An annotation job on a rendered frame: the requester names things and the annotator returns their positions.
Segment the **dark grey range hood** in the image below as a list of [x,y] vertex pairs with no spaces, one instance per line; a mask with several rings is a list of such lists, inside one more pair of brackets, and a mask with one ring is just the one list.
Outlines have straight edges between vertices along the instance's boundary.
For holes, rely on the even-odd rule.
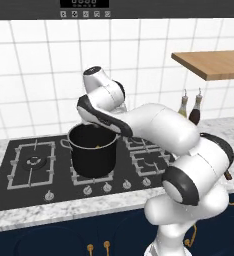
[[234,0],[0,0],[0,20],[234,18]]

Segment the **dark blue cupboard door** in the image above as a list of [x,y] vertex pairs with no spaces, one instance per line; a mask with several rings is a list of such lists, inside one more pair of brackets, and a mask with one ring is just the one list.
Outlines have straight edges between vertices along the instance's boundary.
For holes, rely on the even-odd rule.
[[144,256],[158,229],[143,209],[102,215],[96,224],[99,241],[110,242],[109,256]]
[[192,256],[234,256],[234,206],[197,221],[186,233],[184,244]]
[[92,220],[71,220],[0,232],[0,256],[89,256],[97,238]]

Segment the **wooden wall shelf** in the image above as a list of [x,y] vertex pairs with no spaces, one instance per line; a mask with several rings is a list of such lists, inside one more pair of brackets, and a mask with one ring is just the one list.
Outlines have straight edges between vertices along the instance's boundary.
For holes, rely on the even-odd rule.
[[171,58],[205,81],[234,79],[234,50],[172,53]]

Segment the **black cooking pot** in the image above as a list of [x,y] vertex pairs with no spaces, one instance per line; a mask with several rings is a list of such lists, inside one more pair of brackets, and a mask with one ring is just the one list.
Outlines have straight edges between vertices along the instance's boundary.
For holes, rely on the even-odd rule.
[[93,124],[79,124],[60,141],[70,150],[72,165],[85,178],[101,178],[116,165],[117,134]]

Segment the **dark vinegar bottle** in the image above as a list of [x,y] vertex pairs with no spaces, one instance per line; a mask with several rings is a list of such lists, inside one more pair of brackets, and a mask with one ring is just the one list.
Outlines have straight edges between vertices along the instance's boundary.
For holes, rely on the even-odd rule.
[[194,107],[189,115],[189,120],[193,122],[195,125],[197,125],[200,121],[201,117],[201,102],[202,102],[202,94],[199,93],[195,98],[195,104]]

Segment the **black gas hob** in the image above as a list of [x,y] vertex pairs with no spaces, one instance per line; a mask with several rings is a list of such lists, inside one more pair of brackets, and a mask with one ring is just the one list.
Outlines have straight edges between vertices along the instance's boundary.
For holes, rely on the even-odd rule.
[[[62,139],[66,137],[8,143],[0,166],[0,211],[157,188],[165,169],[174,162],[171,153],[144,139],[120,137],[113,171],[102,178],[85,178],[73,169],[69,149],[60,144]],[[145,177],[151,181],[149,187],[142,184]],[[128,190],[123,188],[125,179],[131,183]],[[112,186],[109,193],[103,190],[106,182]],[[92,188],[89,196],[83,193],[87,185]],[[52,201],[44,199],[48,191],[54,193]]]

